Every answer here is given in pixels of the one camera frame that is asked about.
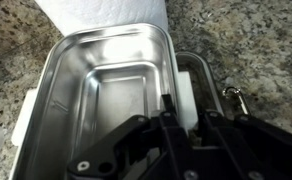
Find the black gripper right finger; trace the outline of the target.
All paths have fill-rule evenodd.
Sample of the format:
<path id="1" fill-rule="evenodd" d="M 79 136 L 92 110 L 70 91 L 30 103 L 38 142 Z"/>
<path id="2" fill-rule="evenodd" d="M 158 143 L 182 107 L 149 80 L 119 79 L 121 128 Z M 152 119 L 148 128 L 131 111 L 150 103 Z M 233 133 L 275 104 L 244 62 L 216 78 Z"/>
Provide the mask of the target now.
<path id="1" fill-rule="evenodd" d="M 216 111 L 200 114 L 199 135 L 211 154 L 222 154 L 224 178 L 292 180 L 292 134 L 254 116 L 229 120 Z"/>

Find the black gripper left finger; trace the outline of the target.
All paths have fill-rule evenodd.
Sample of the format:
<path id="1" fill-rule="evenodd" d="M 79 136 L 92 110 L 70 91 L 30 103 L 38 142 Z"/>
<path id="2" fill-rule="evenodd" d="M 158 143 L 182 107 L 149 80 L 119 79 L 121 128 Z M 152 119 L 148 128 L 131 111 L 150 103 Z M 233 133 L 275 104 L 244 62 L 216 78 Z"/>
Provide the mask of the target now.
<path id="1" fill-rule="evenodd" d="M 159 157 L 140 180 L 172 178 L 198 180 L 194 150 L 179 125 L 169 94 L 161 96 L 164 109 L 148 118 L 134 115 L 67 165 L 70 180 L 120 180 L 131 166 L 157 149 Z"/>

